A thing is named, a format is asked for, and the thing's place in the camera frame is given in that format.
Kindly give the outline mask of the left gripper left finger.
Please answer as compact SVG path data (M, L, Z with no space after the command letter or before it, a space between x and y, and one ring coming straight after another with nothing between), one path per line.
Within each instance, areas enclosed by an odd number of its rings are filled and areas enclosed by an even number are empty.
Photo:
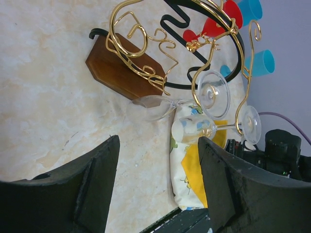
M103 233L120 152L117 135L31 180L0 183L3 233Z

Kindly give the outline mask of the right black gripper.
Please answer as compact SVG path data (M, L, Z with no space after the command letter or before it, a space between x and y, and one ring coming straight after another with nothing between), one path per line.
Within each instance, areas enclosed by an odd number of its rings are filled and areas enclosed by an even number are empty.
M251 150L246 146L246 140L243 142L235 139L228 139L225 150L255 166L266 167L266 158L263 151L260 151L255 145L255 149Z

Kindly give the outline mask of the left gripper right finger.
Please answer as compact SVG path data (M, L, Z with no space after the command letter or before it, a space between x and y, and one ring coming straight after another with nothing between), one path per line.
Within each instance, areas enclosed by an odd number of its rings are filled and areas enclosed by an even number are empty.
M198 151L215 233L310 232L310 183L261 169L206 137Z

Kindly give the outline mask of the clear wine glass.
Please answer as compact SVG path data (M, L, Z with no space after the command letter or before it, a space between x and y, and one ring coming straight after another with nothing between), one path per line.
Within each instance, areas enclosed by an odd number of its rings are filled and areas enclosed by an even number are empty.
M158 121L179 106L194 104L211 119L223 119L230 107L230 91L223 75L209 70L198 78L195 99L173 100L165 96L149 95L132 100L126 108L126 116L134 123Z
M253 106L246 106L242 120L238 124L242 128L244 138L251 144L259 142L261 137L261 120ZM195 144L205 136L213 139L220 130L235 129L235 125L219 125L206 115L190 115L176 120L172 125L172 136L178 143Z

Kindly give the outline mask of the blue wine glass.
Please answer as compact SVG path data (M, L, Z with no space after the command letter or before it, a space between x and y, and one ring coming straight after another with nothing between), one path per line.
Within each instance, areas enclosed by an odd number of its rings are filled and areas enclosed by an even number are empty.
M250 68L250 61L251 56L249 56L245 60L245 65L247 69ZM275 60L270 50L263 50L254 55L253 70L252 70L253 77L272 74L274 71L275 71ZM231 70L228 66L222 65L220 68L220 73L224 77L226 77L231 73Z
M243 17L243 27L248 25L251 20L260 20L262 18L260 0L241 0L238 7Z

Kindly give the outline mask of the red wine glass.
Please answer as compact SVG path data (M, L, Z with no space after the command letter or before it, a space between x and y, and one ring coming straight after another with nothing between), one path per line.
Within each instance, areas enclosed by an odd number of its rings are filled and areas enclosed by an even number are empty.
M242 12L233 0L227 0L223 5L223 10L230 18L234 18L236 20L236 25L239 29L243 26ZM207 18L200 33L196 34L192 30L185 30L183 33L183 39L186 42L191 42L192 40L198 39L201 35L214 38L224 32L225 30L214 20Z

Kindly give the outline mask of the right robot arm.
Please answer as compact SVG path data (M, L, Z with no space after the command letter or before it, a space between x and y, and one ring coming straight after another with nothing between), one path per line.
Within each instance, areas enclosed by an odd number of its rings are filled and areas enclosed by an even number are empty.
M265 135L265 150L249 150L245 143L227 140L225 150L259 168L304 182L311 181L311 158L301 155L301 138L275 129Z

